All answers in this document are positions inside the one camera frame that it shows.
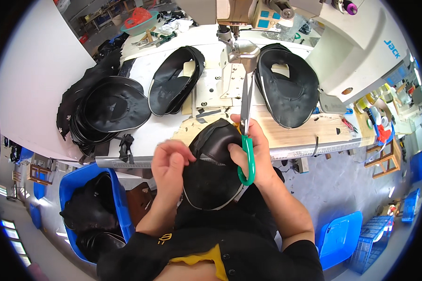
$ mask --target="tool handle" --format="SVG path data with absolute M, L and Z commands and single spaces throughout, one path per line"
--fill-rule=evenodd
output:
M 253 141 L 248 136 L 242 135 L 242 150 L 247 153 L 248 160 L 248 178 L 245 178 L 244 172 L 242 172 L 241 167 L 237 168 L 237 175 L 239 180 L 245 186 L 249 186 L 255 180 L 255 155 L 253 154 Z

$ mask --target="ruler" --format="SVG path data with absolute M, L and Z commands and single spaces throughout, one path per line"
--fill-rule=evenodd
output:
M 353 148 L 361 147 L 361 138 L 355 138 L 348 142 L 339 143 L 322 143 L 317 147 L 316 155 L 326 154 L 336 151 L 349 150 Z M 270 160 L 285 160 L 285 159 L 296 159 L 302 157 L 312 156 L 314 153 L 315 145 L 297 146 L 290 148 L 275 148 L 270 150 Z M 150 169 L 152 167 L 153 156 L 134 156 L 134 164 L 125 163 L 118 157 L 108 156 L 97 156 L 95 161 L 100 168 L 113 168 L 113 169 Z M 214 162 L 217 165 L 223 165 L 216 163 L 213 159 L 202 155 L 201 160 Z

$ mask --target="window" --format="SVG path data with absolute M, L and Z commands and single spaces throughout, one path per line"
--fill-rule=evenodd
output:
M 14 222 L 5 219 L 2 219 L 2 225 L 4 232 L 11 240 L 11 244 L 14 246 L 14 249 L 16 250 L 17 254 L 19 254 L 23 264 L 25 266 L 29 266 L 31 264 L 31 261 L 30 258 L 28 258 L 28 255 L 26 254 L 26 251 L 23 247 L 22 241 L 20 240 L 19 234 L 17 233 L 16 225 L 14 224 Z
M 0 195 L 3 195 L 3 196 L 6 197 L 6 195 L 7 195 L 6 194 L 6 189 L 0 187 Z

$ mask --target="blue label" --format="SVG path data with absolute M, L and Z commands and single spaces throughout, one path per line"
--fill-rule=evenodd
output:
M 386 40 L 385 41 L 383 41 L 386 45 L 388 45 L 388 47 L 389 47 L 389 50 L 391 50 L 392 51 L 392 54 L 396 57 L 396 59 L 398 59 L 399 58 L 399 51 L 397 51 L 397 49 L 394 47 L 394 44 L 391 42 L 391 40 L 389 40 L 388 42 L 386 42 Z

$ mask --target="wooden stool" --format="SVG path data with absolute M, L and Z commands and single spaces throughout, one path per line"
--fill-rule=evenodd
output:
M 399 145 L 397 144 L 396 139 L 393 138 L 392 141 L 390 141 L 386 145 L 386 147 L 387 146 L 390 146 L 391 147 L 391 152 L 390 153 L 388 153 L 388 154 L 385 155 L 384 154 L 384 150 L 382 150 L 380 152 L 380 158 L 378 158 L 376 160 L 373 160 L 373 161 L 371 161 L 369 163 L 365 163 L 364 164 L 364 166 L 366 168 L 367 167 L 370 167 L 370 166 L 373 166 L 373 165 L 376 165 L 376 164 L 379 164 L 380 167 L 381 167 L 381 169 L 383 170 L 381 173 L 377 173 L 377 174 L 373 175 L 372 178 L 381 177 L 381 176 L 384 176 L 386 174 L 390 174 L 392 172 L 395 172 L 395 171 L 399 171 L 400 170 L 400 162 L 401 162 L 401 159 L 402 159 L 402 150 L 400 149 Z M 378 151 L 378 150 L 381 149 L 381 147 L 382 146 L 378 146 L 378 145 L 377 146 L 374 146 L 373 148 L 369 148 L 366 151 L 366 153 Z M 392 168 L 390 167 L 391 160 L 394 162 L 394 167 L 392 167 Z M 385 161 L 388 162 L 388 168 L 387 169 L 385 169 L 384 166 L 383 166 L 383 164 L 382 164 Z
M 15 181 L 16 183 L 20 183 L 22 179 L 22 175 L 19 172 L 16 171 L 12 171 L 12 180 Z
M 51 184 L 51 182 L 48 181 L 50 172 L 51 172 L 51 170 L 49 170 L 49 169 L 42 168 L 40 166 L 31 164 L 30 169 L 28 170 L 27 179 L 29 179 L 30 181 L 33 181 L 35 183 L 49 185 L 49 184 Z

